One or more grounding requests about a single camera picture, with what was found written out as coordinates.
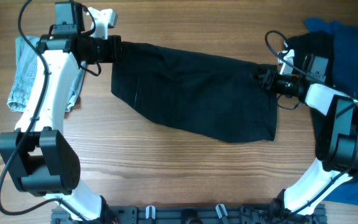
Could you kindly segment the black shorts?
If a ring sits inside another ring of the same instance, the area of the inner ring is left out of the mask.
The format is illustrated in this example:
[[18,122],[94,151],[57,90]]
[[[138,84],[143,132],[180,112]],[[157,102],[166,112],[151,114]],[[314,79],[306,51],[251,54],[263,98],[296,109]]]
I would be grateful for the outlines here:
[[276,96],[261,89],[257,64],[126,42],[112,67],[112,94],[145,118],[226,142],[273,141]]

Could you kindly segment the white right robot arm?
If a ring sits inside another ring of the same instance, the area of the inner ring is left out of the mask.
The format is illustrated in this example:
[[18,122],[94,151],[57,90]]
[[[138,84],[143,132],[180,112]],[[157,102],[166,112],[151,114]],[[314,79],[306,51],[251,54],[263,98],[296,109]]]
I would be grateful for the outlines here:
[[294,96],[324,115],[316,158],[291,187],[282,190],[270,212],[283,220],[311,215],[335,188],[358,175],[358,99],[319,80],[266,70],[255,76],[270,93]]

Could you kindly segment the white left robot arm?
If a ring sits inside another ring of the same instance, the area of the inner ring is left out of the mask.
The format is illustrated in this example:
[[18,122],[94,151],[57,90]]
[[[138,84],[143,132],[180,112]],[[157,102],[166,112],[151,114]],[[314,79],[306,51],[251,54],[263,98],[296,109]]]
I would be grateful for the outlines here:
[[[0,212],[18,216],[55,202],[76,221],[118,223],[106,200],[80,179],[80,161],[63,136],[63,120],[70,88],[82,62],[117,62],[121,37],[43,35],[36,44],[24,35],[22,39],[36,54],[39,67],[14,131],[0,134],[0,154],[5,163],[0,176]],[[7,210],[1,200],[7,175],[18,191],[45,200],[25,210]]]

